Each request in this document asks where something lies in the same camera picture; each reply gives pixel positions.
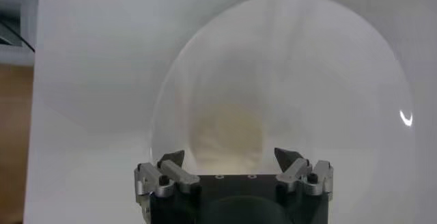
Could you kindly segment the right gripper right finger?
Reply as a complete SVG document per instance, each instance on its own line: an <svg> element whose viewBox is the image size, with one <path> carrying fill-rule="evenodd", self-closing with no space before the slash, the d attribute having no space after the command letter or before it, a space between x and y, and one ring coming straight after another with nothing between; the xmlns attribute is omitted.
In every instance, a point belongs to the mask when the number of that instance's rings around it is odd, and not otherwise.
<svg viewBox="0 0 437 224"><path fill-rule="evenodd" d="M308 196L333 196L334 169L327 160L319 160L315 166L300 153L283 148L275 148L274 155L281 168L276 180L285 186L287 193L293 193L302 186Z"/></svg>

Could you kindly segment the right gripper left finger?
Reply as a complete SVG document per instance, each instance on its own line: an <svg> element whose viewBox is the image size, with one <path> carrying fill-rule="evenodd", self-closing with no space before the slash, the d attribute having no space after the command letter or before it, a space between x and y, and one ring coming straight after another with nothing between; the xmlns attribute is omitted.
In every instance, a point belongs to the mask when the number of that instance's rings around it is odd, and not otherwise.
<svg viewBox="0 0 437 224"><path fill-rule="evenodd" d="M135 197L148 197L153 194L167 198L176 188L182 193L191 194L200 185L200 177L190 174L182 168L185 151L179 150L164 154L154 165L139 163L134 170Z"/></svg>

